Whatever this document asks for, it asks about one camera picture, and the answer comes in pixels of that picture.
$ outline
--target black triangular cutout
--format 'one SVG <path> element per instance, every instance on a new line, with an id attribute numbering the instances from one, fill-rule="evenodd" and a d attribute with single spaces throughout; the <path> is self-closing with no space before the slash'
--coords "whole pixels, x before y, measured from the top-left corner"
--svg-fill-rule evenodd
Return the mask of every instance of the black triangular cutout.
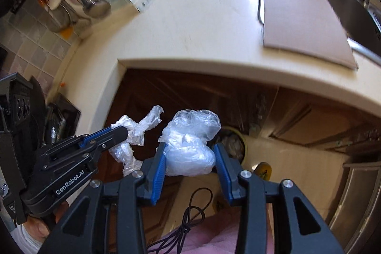
<path id="1" fill-rule="evenodd" d="M 76 237 L 83 235 L 89 204 L 90 199 L 87 197 L 79 203 L 77 208 L 72 212 L 69 220 L 64 224 L 62 228 L 62 232 L 64 234 L 71 234 Z"/>
<path id="2" fill-rule="evenodd" d="M 299 197 L 294 198 L 294 205 L 300 234 L 306 236 L 308 234 L 318 233 L 321 230 L 319 224 Z"/>

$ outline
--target wooden board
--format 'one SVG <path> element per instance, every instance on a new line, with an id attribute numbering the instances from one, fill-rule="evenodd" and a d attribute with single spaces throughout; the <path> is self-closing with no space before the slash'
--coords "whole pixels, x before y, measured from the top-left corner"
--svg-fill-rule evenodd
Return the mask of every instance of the wooden board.
<path id="1" fill-rule="evenodd" d="M 357 69 L 328 0 L 264 0 L 264 45 Z"/>

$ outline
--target white plastic bag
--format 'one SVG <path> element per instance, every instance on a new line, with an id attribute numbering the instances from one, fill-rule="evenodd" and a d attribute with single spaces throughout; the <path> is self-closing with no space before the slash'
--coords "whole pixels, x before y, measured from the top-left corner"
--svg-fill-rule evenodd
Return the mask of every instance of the white plastic bag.
<path id="1" fill-rule="evenodd" d="M 134 170 L 142 167 L 143 162 L 134 157 L 132 145 L 144 145 L 144 132 L 157 126 L 160 122 L 160 114 L 164 112 L 160 106 L 154 106 L 147 116 L 139 123 L 136 123 L 127 115 L 123 115 L 116 123 L 110 127 L 113 129 L 118 126 L 124 126 L 128 130 L 128 137 L 122 143 L 110 148 L 110 154 L 118 163 L 123 163 L 123 175 L 127 176 Z"/>
<path id="2" fill-rule="evenodd" d="M 163 129 L 166 175 L 208 174 L 215 165 L 214 152 L 206 146 L 221 129 L 217 114 L 209 110 L 182 110 Z"/>

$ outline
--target sink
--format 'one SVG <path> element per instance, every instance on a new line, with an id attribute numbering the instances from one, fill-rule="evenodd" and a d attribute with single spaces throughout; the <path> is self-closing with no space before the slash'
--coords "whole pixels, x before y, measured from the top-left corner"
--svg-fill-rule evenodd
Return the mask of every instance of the sink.
<path id="1" fill-rule="evenodd" d="M 347 31 L 352 49 L 381 66 L 381 12 L 361 0 L 328 0 Z"/>

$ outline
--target white countertop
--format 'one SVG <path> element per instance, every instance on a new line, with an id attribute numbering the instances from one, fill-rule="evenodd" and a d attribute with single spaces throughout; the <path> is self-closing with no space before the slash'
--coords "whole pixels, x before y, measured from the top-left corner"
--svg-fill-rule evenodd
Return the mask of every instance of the white countertop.
<path id="1" fill-rule="evenodd" d="M 238 77 L 319 94 L 381 117 L 381 68 L 358 71 L 262 46 L 258 0 L 153 0 L 94 27 L 70 60 L 61 91 L 81 110 L 77 134 L 103 127 L 128 67 Z"/>

